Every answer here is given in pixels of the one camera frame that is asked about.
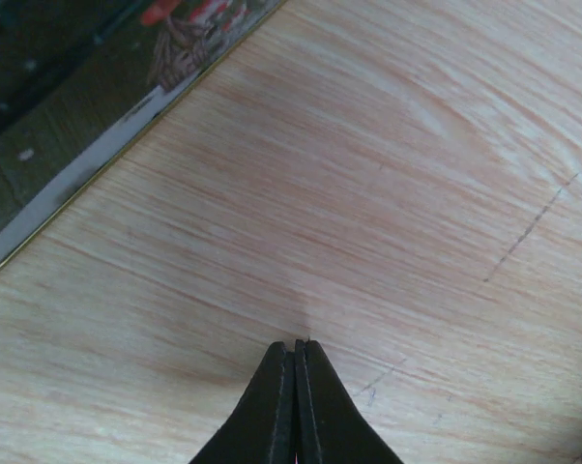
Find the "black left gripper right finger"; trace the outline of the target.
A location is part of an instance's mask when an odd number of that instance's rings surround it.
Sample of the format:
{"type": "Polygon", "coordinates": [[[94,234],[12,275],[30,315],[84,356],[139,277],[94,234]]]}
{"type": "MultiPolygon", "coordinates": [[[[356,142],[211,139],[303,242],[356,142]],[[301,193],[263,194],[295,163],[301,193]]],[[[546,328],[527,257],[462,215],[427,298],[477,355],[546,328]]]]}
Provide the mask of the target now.
{"type": "Polygon", "coordinates": [[[367,423],[321,344],[295,344],[297,461],[382,463],[401,459],[367,423]]]}

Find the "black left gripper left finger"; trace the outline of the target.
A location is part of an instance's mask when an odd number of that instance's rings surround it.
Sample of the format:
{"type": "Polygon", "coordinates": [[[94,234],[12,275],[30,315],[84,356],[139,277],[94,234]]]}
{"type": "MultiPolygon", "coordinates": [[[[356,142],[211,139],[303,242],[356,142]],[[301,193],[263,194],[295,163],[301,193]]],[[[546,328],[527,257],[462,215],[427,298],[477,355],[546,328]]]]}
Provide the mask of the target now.
{"type": "Polygon", "coordinates": [[[193,463],[293,463],[295,364],[272,343],[226,422],[193,463]]]}

